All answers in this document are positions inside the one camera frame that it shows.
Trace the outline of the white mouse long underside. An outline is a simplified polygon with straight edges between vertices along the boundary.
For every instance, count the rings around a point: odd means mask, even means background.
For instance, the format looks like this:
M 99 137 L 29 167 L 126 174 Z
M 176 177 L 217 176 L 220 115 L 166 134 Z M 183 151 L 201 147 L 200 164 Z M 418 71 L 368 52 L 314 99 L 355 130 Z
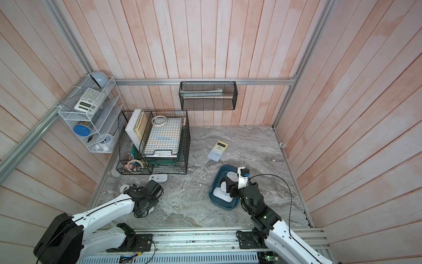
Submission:
M 220 188 L 221 188 L 221 190 L 223 191 L 223 192 L 227 192 L 227 190 L 226 190 L 226 188 L 227 188 L 227 184 L 226 184 L 226 182 L 222 182 L 221 183 L 221 185 L 220 185 Z

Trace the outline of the white mouse small underside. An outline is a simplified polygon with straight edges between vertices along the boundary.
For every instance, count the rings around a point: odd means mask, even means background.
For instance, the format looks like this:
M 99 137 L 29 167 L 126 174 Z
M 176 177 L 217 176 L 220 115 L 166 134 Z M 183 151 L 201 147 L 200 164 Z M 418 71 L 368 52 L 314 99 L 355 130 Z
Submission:
M 123 193 L 125 193 L 127 190 L 129 190 L 130 189 L 130 185 L 128 185 L 128 184 L 123 184 L 120 188 L 119 188 L 119 192 L 121 193 L 121 194 L 123 194 Z

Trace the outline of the white mouse top facing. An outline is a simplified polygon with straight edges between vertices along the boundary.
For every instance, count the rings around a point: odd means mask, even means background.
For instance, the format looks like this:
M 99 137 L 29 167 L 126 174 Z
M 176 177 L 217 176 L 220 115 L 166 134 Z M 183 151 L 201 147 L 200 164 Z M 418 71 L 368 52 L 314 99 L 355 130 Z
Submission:
M 226 175 L 233 182 L 238 182 L 238 174 L 236 172 L 229 171 Z

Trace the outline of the white mouse underside up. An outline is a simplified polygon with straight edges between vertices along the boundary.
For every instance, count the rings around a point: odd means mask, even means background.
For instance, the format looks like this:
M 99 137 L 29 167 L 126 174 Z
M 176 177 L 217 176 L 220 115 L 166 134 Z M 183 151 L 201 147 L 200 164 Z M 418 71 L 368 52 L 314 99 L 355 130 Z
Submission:
M 213 195 L 216 198 L 223 200 L 227 203 L 231 203 L 233 201 L 233 198 L 226 191 L 223 191 L 220 187 L 217 187 L 213 190 Z

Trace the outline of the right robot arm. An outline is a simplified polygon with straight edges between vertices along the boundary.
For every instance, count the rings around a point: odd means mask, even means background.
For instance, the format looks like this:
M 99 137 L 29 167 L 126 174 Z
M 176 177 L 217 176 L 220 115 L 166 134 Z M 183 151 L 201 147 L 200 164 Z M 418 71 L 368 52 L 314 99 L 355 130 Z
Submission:
M 238 187 L 230 178 L 224 179 L 226 192 L 239 198 L 244 210 L 251 216 L 254 228 L 250 232 L 238 231 L 236 236 L 241 249 L 267 247 L 288 264 L 331 264 L 332 261 L 314 250 L 268 205 L 265 204 L 257 184 Z

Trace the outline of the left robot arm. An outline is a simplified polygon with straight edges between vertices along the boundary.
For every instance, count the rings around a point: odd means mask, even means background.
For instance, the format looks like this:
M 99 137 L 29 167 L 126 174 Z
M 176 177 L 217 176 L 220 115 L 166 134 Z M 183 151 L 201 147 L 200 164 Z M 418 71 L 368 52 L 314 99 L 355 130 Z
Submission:
M 75 215 L 63 213 L 53 219 L 34 248 L 38 264 L 75 264 L 107 251 L 133 253 L 130 259 L 150 251 L 152 236 L 138 235 L 126 223 L 100 231 L 106 224 L 124 215 L 147 217 L 164 194 L 162 186 L 150 180 L 144 187 L 133 184 L 115 199 Z

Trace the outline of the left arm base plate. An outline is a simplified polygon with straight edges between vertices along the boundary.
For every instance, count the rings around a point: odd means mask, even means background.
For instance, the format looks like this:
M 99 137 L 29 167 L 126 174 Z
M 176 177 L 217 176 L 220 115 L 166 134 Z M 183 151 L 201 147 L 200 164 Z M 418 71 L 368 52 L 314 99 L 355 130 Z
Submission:
M 152 246 L 152 234 L 136 234 L 136 232 L 126 223 L 117 224 L 117 227 L 124 232 L 126 238 L 120 247 L 107 249 L 106 252 L 150 252 Z

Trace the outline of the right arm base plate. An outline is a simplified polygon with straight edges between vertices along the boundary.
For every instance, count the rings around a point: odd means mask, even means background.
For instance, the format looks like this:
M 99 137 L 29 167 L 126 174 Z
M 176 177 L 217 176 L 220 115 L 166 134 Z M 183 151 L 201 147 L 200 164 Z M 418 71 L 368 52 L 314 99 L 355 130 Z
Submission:
M 266 234 L 253 229 L 249 232 L 237 231 L 236 237 L 238 239 L 240 249 L 267 249 L 265 245 Z

